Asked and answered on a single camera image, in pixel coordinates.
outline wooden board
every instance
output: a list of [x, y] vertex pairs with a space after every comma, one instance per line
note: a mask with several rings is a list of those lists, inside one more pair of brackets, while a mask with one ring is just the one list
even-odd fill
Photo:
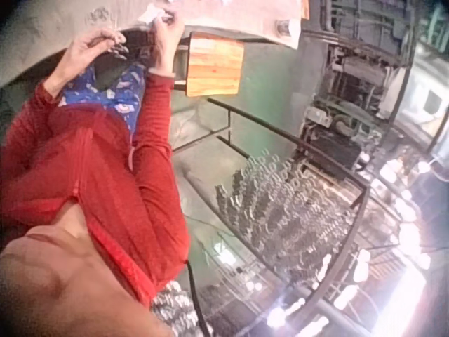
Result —
[[192, 33], [186, 95], [234, 95], [239, 92], [245, 45], [207, 33]]
[[301, 18], [304, 20], [310, 19], [309, 0], [302, 0], [301, 4]]

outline black cable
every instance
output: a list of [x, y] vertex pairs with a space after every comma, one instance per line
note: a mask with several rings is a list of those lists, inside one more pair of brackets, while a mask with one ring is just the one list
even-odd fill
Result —
[[187, 261], [186, 264], [187, 264], [187, 269], [189, 270], [190, 293], [192, 295], [192, 300], [194, 303], [196, 316], [198, 316], [198, 325], [199, 325], [199, 328], [201, 329], [201, 332], [203, 333], [203, 335], [205, 337], [210, 337], [208, 326], [204, 319], [203, 312], [201, 311], [201, 306], [199, 305], [198, 295], [196, 294], [194, 272], [192, 270], [190, 262]]
[[193, 218], [193, 217], [191, 217], [191, 216], [187, 216], [187, 215], [185, 215], [185, 214], [184, 214], [184, 216], [185, 216], [186, 218], [190, 219], [190, 220], [197, 221], [197, 222], [202, 223], [202, 224], [207, 225], [207, 226], [211, 226], [211, 227], [215, 228], [218, 232], [221, 232], [221, 233], [223, 233], [223, 234], [229, 235], [230, 237], [236, 237], [235, 235], [233, 235], [233, 234], [231, 234], [231, 233], [228, 233], [228, 232], [226, 232], [225, 230], [223, 230], [223, 229], [221, 229], [221, 228], [219, 228], [219, 227], [217, 227], [217, 226], [215, 226], [215, 225], [212, 225], [211, 223], [207, 223], [207, 222], [205, 222], [205, 221], [202, 221], [202, 220], [199, 220], [199, 219], [195, 219], [195, 218]]

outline metal rail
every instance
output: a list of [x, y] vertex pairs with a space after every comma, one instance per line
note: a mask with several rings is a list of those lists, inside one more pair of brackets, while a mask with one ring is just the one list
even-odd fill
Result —
[[[218, 105], [220, 107], [223, 107], [227, 110], [227, 126], [224, 128], [221, 128], [218, 131], [213, 131], [209, 133], [208, 135], [205, 135], [198, 140], [195, 140], [193, 142], [187, 143], [186, 145], [183, 145], [181, 147], [181, 150], [185, 150], [186, 148], [189, 148], [191, 146], [195, 146], [196, 144], [204, 141], [205, 139], [216, 136], [221, 142], [232, 148], [234, 151], [238, 152], [240, 155], [242, 155], [245, 158], [249, 158], [249, 154], [243, 151], [240, 147], [236, 146], [232, 143], [232, 114], [235, 113], [243, 118], [249, 119], [256, 123], [259, 126], [262, 126], [266, 128], [267, 130], [270, 130], [271, 132], [275, 133], [278, 136], [281, 136], [287, 140], [289, 140], [292, 143], [295, 143], [298, 147], [301, 147], [303, 149], [306, 149], [307, 151], [318, 155], [325, 160], [329, 161], [331, 164], [335, 165], [339, 168], [339, 170], [346, 173], [347, 177], [350, 178], [361, 190], [361, 196], [358, 198], [360, 200], [360, 205], [356, 214], [356, 217], [354, 219], [353, 225], [349, 231], [349, 234], [344, 240], [344, 244], [342, 249], [340, 250], [339, 254], [337, 255], [336, 259], [334, 260], [333, 264], [330, 266], [330, 269], [326, 276], [324, 277], [323, 281], [319, 284], [319, 287], [315, 291], [311, 291], [310, 289], [298, 286], [298, 285], [292, 285], [292, 289], [294, 289], [299, 297], [306, 298], [306, 303], [297, 311], [295, 314], [295, 324], [299, 329], [310, 323], [314, 316], [313, 314], [318, 310], [320, 313], [328, 317], [333, 322], [339, 324], [341, 327], [346, 329], [349, 333], [355, 334], [357, 336], [371, 336], [370, 332], [366, 330], [363, 326], [357, 324], [352, 319], [350, 319], [348, 316], [346, 316], [343, 312], [335, 308], [333, 305], [328, 303], [326, 300], [323, 299], [326, 292], [330, 288], [332, 282], [334, 281], [334, 278], [336, 278], [338, 272], [342, 269], [344, 262], [346, 261], [347, 256], [349, 255], [351, 251], [351, 245], [354, 243], [354, 240], [356, 238], [356, 234], [358, 232], [358, 229], [361, 226], [362, 223], [362, 217], [363, 213], [366, 208], [366, 204], [368, 201], [368, 198], [370, 196], [370, 187], [368, 184], [368, 181], [363, 179], [362, 177], [358, 176], [354, 172], [350, 171], [340, 163], [336, 162], [334, 159], [329, 157], [326, 153], [320, 151], [319, 149], [316, 149], [312, 145], [306, 143], [305, 141], [301, 140], [300, 138], [280, 129], [277, 128], [266, 121], [257, 118], [247, 112], [244, 112], [243, 110], [240, 110], [238, 108], [232, 107], [231, 105], [228, 105], [226, 103], [220, 102], [218, 100], [208, 98], [208, 102]], [[228, 137], [227, 139], [218, 135], [219, 133], [222, 133], [224, 131], [228, 131]], [[189, 182], [189, 184], [192, 186], [192, 188], [195, 190], [195, 192], [200, 196], [200, 198], [204, 201], [207, 207], [223, 222], [224, 225], [227, 226], [229, 231], [235, 235], [235, 237], [263, 264], [270, 272], [272, 272], [274, 275], [276, 275], [280, 280], [285, 282], [286, 284], [290, 284], [289, 280], [287, 280], [283, 275], [280, 275], [276, 272], [276, 270], [267, 263], [263, 256], [259, 254], [242, 236], [241, 234], [235, 230], [231, 224], [227, 221], [227, 219], [220, 213], [220, 210], [215, 204], [215, 201], [213, 201], [213, 198], [209, 195], [209, 193], [201, 186], [200, 182], [190, 173], [190, 172], [184, 172], [186, 180]]]
[[[203, 202], [206, 204], [206, 206], [223, 222], [223, 224], [229, 229], [229, 231], [233, 235], [235, 235], [235, 237], [238, 240], [240, 240], [240, 242], [252, 254], [254, 254], [254, 256], [261, 262], [261, 264], [263, 264], [270, 272], [272, 272], [274, 275], [276, 275], [280, 280], [282, 280], [286, 284], [288, 284], [288, 280], [285, 279], [282, 275], [278, 274], [274, 270], [274, 268], [270, 264], [268, 264], [264, 260], [264, 258], [252, 246], [250, 246], [246, 242], [246, 240], [241, 236], [241, 234], [238, 231], [236, 231], [231, 226], [231, 224], [229, 224], [227, 219], [221, 214], [220, 210], [215, 205], [215, 202], [213, 201], [213, 198], [209, 195], [209, 193], [206, 191], [206, 189], [204, 189], [201, 186], [201, 184], [198, 181], [198, 179], [195, 176], [193, 176], [188, 171], [184, 172], [184, 177], [187, 180], [187, 182], [191, 185], [191, 187], [195, 190], [195, 192], [198, 194], [198, 196], [203, 200]], [[356, 229], [358, 229], [360, 223], [361, 223], [361, 221], [358, 221], [358, 225], [356, 226]], [[351, 244], [353, 241], [354, 241], [353, 237], [347, 239], [346, 242], [345, 242], [345, 246], [347, 244]], [[331, 269], [332, 268], [336, 269], [335, 263], [331, 267]], [[330, 286], [330, 283], [332, 282], [332, 280], [333, 279], [328, 278], [327, 282], [329, 282], [329, 285], [327, 285], [327, 284], [324, 283], [324, 282], [326, 282], [326, 278], [325, 278], [323, 280], [323, 282], [321, 282], [321, 284], [317, 288], [317, 290], [315, 290], [315, 292], [313, 292], [310, 289], [308, 289], [306, 287], [303, 287], [303, 286], [294, 286], [293, 289], [297, 292], [297, 295], [299, 297], [308, 298], [310, 296], [313, 296], [313, 294], [316, 293], [319, 289], [322, 289], [321, 291], [323, 291], [324, 287], [326, 287], [328, 289], [328, 287]], [[371, 333], [368, 330], [366, 330], [363, 326], [361, 326], [361, 325], [357, 324], [356, 322], [354, 322], [351, 318], [346, 316], [343, 312], [339, 311], [336, 307], [334, 307], [333, 305], [328, 303], [326, 300], [324, 300], [322, 294], [319, 293], [319, 296], [314, 296], [313, 299], [314, 299], [313, 304], [308, 304], [307, 301], [306, 301], [306, 303], [302, 306], [302, 308], [300, 310], [304, 311], [304, 309], [305, 309], [306, 311], [304, 311], [304, 312], [308, 313], [308, 312], [310, 312], [312, 310], [317, 309], [322, 315], [325, 315], [331, 321], [339, 324], [342, 328], [346, 329], [352, 335], [363, 336], [363, 337], [371, 337]]]

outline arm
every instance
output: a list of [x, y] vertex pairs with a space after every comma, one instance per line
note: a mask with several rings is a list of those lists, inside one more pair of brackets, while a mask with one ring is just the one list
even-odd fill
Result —
[[1, 148], [1, 178], [10, 180], [24, 173], [29, 166], [34, 151], [40, 141], [48, 137], [47, 118], [59, 103], [58, 92], [52, 96], [46, 88], [54, 79], [49, 77], [40, 83], [31, 99], [14, 118], [9, 128], [4, 146]]
[[173, 89], [173, 58], [184, 25], [168, 27], [156, 21], [157, 39], [174, 46], [160, 46], [155, 68], [150, 70], [133, 144], [133, 172], [154, 233], [164, 249], [163, 275], [153, 275], [156, 290], [175, 278], [189, 251], [189, 235], [180, 206], [168, 143], [170, 91]]
[[1, 148], [1, 179], [7, 181], [24, 173], [40, 141], [47, 139], [47, 118], [60, 101], [65, 84], [87, 68], [115, 43], [125, 41], [122, 34], [98, 29], [83, 34], [71, 43], [55, 71], [40, 83], [32, 98], [14, 118]]

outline table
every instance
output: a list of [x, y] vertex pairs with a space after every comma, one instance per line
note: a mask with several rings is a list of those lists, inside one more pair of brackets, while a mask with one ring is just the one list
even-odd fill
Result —
[[148, 4], [181, 13], [187, 25], [226, 29], [263, 37], [291, 48], [298, 39], [276, 33], [276, 20], [301, 19], [307, 0], [33, 0], [24, 1], [0, 36], [0, 86], [39, 61], [66, 48], [92, 26], [132, 28]]

